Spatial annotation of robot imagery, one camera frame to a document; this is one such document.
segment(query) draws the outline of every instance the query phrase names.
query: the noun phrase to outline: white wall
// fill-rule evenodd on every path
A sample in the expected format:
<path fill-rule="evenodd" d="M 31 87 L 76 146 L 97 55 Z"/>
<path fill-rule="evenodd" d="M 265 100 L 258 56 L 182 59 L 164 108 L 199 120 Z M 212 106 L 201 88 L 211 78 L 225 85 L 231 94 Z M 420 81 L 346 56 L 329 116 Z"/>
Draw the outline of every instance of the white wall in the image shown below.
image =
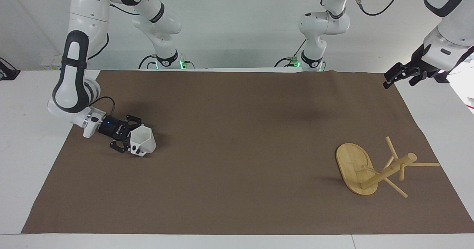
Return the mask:
<path fill-rule="evenodd" d="M 300 15 L 323 11 L 319 0 L 161 1 L 183 22 L 183 30 L 176 36 L 178 49 L 201 68 L 273 66 L 280 58 L 293 55 L 304 40 L 297 25 Z M 363 2 L 366 10 L 379 11 L 389 0 Z M 62 52 L 69 3 L 18 0 L 12 5 L 0 0 L 0 53 L 20 68 L 36 69 L 45 48 Z M 21 7 L 25 13 L 17 16 Z M 397 0 L 378 17 L 365 16 L 354 0 L 349 0 L 347 12 L 352 19 L 349 31 L 326 38 L 328 69 L 385 72 L 398 61 L 408 61 L 440 21 L 425 8 L 423 0 Z M 110 17 L 110 45 L 89 67 L 136 68 L 144 56 L 153 53 L 152 45 L 132 25 L 132 16 L 112 9 Z M 36 23 L 34 35 L 26 30 L 25 21 Z"/>

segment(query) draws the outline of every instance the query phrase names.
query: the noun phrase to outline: brown paper mat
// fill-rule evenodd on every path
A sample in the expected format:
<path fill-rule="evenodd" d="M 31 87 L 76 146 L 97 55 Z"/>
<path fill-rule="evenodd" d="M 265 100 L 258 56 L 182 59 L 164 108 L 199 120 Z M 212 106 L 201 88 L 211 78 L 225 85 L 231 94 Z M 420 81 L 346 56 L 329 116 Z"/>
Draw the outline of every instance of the brown paper mat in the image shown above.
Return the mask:
<path fill-rule="evenodd" d="M 379 170 L 390 156 L 385 136 L 399 155 L 437 161 L 383 81 L 367 73 L 102 71 L 116 116 L 141 117 L 158 148 L 146 158 L 121 155 L 110 138 L 85 139 L 73 127 L 22 232 L 474 232 L 441 168 L 409 167 L 404 182 L 393 176 L 408 199 L 387 183 L 365 197 L 344 184 L 335 152 L 347 142 Z"/>

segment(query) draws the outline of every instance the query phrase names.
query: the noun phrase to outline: white table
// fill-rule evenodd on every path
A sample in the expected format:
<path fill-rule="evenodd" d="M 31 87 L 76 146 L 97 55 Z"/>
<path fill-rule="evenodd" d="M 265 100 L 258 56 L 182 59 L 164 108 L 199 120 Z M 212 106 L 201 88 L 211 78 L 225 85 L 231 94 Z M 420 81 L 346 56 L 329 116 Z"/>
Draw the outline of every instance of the white table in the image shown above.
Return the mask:
<path fill-rule="evenodd" d="M 193 70 L 207 72 L 299 72 L 301 69 Z M 95 78 L 98 71 L 88 71 Z M 59 72 L 22 72 L 0 82 L 0 248 L 325 248 L 424 249 L 472 248 L 474 234 L 451 235 L 98 235 L 21 232 L 30 209 L 71 124 L 52 117 L 46 103 Z M 474 114 L 449 85 L 425 80 L 416 87 L 398 82 L 398 90 L 437 159 L 474 218 Z"/>

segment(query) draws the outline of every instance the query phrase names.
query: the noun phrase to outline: white cup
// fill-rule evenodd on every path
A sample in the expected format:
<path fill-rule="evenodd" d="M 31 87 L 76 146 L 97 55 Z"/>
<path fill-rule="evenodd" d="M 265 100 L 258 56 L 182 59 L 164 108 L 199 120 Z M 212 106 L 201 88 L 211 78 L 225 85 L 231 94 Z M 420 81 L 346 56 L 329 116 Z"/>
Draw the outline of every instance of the white cup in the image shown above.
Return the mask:
<path fill-rule="evenodd" d="M 130 134 L 130 153 L 144 156 L 156 149 L 153 132 L 149 127 L 139 126 Z"/>

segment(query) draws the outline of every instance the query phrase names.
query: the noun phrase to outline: wooden base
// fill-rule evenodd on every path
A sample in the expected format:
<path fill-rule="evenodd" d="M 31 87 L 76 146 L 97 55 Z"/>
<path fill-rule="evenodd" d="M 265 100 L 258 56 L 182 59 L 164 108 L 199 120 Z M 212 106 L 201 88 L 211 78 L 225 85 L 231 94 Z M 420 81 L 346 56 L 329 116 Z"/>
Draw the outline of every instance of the wooden base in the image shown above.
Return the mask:
<path fill-rule="evenodd" d="M 377 191 L 377 184 L 367 189 L 361 187 L 361 183 L 374 176 L 374 172 L 367 169 L 373 169 L 374 166 L 364 149 L 356 144 L 343 144 L 337 148 L 336 159 L 342 178 L 352 192 L 372 195 Z"/>

